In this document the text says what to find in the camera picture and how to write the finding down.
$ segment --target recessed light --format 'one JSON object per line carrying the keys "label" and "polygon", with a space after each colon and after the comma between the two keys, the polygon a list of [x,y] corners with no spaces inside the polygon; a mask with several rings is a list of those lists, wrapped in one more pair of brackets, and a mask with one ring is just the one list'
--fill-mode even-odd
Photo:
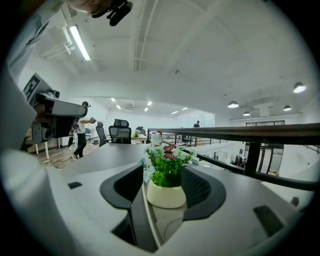
{"label": "recessed light", "polygon": [[285,105],[283,111],[290,111],[291,109],[289,105]]}
{"label": "recessed light", "polygon": [[294,85],[294,89],[293,89],[293,92],[295,94],[298,94],[298,93],[301,93],[303,92],[307,87],[302,83],[302,82],[297,82],[295,85]]}
{"label": "recessed light", "polygon": [[231,101],[230,103],[229,103],[229,105],[228,105],[228,108],[229,109],[235,109],[235,108],[237,108],[237,107],[239,107],[239,104],[236,102],[236,101]]}
{"label": "recessed light", "polygon": [[71,31],[71,34],[73,35],[73,38],[74,38],[76,44],[79,47],[79,50],[82,53],[84,59],[86,61],[90,61],[91,58],[90,58],[90,56],[89,56],[89,54],[88,54],[88,52],[87,52],[87,50],[85,48],[84,43],[82,42],[82,39],[81,39],[80,34],[79,34],[78,27],[77,26],[72,26],[72,27],[70,27],[70,31]]}

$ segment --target chair backrest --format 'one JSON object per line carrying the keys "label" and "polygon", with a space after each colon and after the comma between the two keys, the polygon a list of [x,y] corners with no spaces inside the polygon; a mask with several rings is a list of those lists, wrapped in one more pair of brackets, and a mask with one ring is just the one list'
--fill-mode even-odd
{"label": "chair backrest", "polygon": [[129,122],[127,120],[114,119],[113,126],[129,127]]}
{"label": "chair backrest", "polygon": [[95,129],[96,129],[96,132],[98,133],[98,136],[100,138],[99,147],[101,147],[102,145],[107,143],[104,124],[102,122],[98,122]]}
{"label": "chair backrest", "polygon": [[116,144],[131,144],[131,128],[123,126],[109,126],[111,142]]}

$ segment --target ceiling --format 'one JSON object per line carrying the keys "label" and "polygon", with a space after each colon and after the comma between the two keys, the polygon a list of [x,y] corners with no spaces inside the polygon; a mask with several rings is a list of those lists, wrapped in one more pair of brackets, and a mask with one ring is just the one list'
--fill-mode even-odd
{"label": "ceiling", "polygon": [[95,97],[94,100],[104,107],[111,109],[112,111],[125,111],[129,113],[135,114],[143,114],[143,115],[152,115],[152,116],[163,116],[163,117],[179,117],[184,114],[191,113],[194,109],[186,108],[186,106],[178,106],[173,104],[164,104],[152,102],[151,105],[148,105],[148,101],[142,100],[130,100],[130,99],[119,99],[116,98],[115,102],[113,102],[110,98],[105,97]]}
{"label": "ceiling", "polygon": [[[78,25],[92,60],[85,61],[73,41],[71,54],[62,51],[47,61],[74,77],[108,70],[122,71],[124,76],[129,71],[179,76],[202,94],[212,95],[212,102],[219,100],[221,109],[237,101],[240,108],[227,109],[233,119],[243,117],[244,111],[258,117],[254,106],[263,103],[273,104],[271,116],[283,114],[284,105],[299,113],[318,93],[319,71],[309,50],[271,1],[131,1],[133,10],[116,27],[109,26],[105,17],[93,19],[82,12],[71,17],[65,4],[50,27]],[[54,47],[57,38],[49,32],[39,54]],[[293,94],[296,82],[306,84],[307,90]],[[187,96],[188,88],[180,93]],[[122,98],[131,95],[124,91]],[[210,102],[194,98],[197,109],[219,111],[210,108]]]}

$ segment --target window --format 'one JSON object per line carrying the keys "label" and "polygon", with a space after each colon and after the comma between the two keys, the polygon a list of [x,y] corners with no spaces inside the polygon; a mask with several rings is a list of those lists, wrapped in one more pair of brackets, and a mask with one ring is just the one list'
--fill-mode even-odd
{"label": "window", "polygon": [[283,126],[285,121],[269,121],[269,122],[247,122],[246,126]]}

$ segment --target floor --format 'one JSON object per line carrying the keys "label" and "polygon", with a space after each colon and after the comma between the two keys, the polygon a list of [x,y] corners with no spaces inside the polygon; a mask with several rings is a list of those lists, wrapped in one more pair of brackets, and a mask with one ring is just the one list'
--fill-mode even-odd
{"label": "floor", "polygon": [[[92,145],[87,143],[83,150],[83,157],[97,150],[99,145]],[[46,152],[41,152],[38,155],[38,159],[46,166],[54,166],[60,170],[63,170],[67,165],[71,164],[75,160],[71,158],[70,149],[68,147],[56,148],[49,151],[49,160],[46,158]]]}

